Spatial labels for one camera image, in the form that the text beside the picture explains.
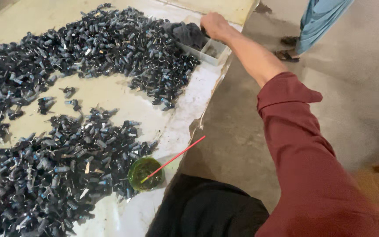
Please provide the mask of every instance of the red stick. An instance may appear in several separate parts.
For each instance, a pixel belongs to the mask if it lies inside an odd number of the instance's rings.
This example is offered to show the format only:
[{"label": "red stick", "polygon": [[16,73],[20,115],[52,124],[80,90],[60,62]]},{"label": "red stick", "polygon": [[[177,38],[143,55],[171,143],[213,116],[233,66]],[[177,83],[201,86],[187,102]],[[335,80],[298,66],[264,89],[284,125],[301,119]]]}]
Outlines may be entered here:
[{"label": "red stick", "polygon": [[181,153],[177,154],[174,158],[170,159],[168,162],[166,162],[164,165],[162,165],[159,169],[157,169],[155,172],[153,172],[151,175],[148,175],[147,176],[147,179],[150,178],[151,176],[153,176],[155,173],[157,173],[159,170],[161,170],[163,167],[165,167],[166,165],[168,165],[169,163],[171,163],[174,159],[178,158],[178,156],[182,155],[184,152],[186,152],[188,149],[192,148],[195,144],[199,143],[201,140],[203,140],[206,136],[203,136],[202,138],[200,138],[198,141],[192,143],[189,147],[187,147],[187,149],[181,151]]}]

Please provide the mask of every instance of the concrete floor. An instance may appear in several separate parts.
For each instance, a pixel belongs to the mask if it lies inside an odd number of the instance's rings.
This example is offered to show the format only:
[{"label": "concrete floor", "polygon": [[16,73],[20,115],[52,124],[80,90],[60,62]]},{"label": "concrete floor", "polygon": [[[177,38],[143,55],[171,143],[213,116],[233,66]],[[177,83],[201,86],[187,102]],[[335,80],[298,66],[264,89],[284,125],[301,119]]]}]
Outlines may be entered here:
[{"label": "concrete floor", "polygon": [[[307,0],[262,0],[246,22],[244,35],[269,50],[279,38],[299,35]],[[301,62],[289,70],[321,92],[311,105],[337,158],[354,171],[379,158],[379,2],[356,1]],[[235,185],[261,199],[271,212],[280,198],[275,168],[256,112],[259,87],[235,57],[203,118],[206,135],[182,161],[189,175]]]}]

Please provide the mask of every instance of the shirt cuff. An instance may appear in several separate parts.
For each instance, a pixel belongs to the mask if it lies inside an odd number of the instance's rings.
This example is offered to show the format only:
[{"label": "shirt cuff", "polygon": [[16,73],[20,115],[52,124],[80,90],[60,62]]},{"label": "shirt cuff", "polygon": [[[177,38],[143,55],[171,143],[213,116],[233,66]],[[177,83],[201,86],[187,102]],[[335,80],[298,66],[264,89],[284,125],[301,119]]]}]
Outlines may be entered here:
[{"label": "shirt cuff", "polygon": [[268,81],[258,93],[257,99],[257,110],[261,115],[261,110],[267,106],[286,102],[320,102],[323,96],[308,89],[295,74],[284,72]]}]

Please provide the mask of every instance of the black pants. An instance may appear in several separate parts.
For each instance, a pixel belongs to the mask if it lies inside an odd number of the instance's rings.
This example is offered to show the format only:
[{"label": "black pants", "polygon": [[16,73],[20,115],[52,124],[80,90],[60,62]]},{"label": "black pants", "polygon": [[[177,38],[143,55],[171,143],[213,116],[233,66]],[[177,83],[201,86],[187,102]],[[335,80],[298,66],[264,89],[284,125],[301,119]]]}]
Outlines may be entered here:
[{"label": "black pants", "polygon": [[253,237],[268,217],[260,200],[237,187],[179,175],[146,237]]}]

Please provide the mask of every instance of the hand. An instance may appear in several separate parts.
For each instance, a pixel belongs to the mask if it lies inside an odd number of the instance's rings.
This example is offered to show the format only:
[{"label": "hand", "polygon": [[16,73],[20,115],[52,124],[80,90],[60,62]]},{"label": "hand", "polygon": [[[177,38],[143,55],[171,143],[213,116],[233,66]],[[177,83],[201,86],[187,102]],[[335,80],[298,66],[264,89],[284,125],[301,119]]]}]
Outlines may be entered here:
[{"label": "hand", "polygon": [[210,12],[201,18],[201,28],[207,31],[213,40],[227,42],[235,28],[229,25],[226,19],[217,12]]}]

